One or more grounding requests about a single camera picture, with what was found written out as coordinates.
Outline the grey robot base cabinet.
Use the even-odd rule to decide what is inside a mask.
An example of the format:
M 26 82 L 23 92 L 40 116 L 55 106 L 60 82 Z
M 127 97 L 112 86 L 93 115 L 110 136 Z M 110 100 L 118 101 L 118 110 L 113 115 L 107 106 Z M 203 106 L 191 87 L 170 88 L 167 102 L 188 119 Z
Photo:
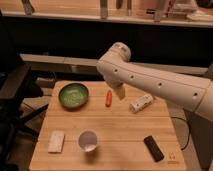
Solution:
M 187 110 L 184 111 L 191 136 L 203 171 L 208 171 L 213 161 L 213 122 Z

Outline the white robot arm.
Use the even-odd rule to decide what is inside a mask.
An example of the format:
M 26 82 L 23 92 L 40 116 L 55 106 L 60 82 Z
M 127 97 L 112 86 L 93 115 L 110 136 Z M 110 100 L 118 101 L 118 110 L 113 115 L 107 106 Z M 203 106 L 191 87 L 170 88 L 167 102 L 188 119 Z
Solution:
M 130 57 L 129 47 L 116 42 L 96 64 L 120 99 L 125 97 L 126 83 L 213 122 L 213 80 L 134 65 Z

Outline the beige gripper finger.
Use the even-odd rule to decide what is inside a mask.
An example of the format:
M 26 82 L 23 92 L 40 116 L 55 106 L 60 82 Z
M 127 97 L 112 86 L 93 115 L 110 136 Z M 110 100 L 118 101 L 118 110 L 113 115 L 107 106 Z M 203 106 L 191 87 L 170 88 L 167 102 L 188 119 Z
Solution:
M 121 86 L 117 87 L 115 89 L 115 93 L 116 93 L 116 95 L 118 96 L 118 98 L 120 100 L 124 99 L 125 98 L 125 88 L 124 88 L 124 86 L 121 85 Z

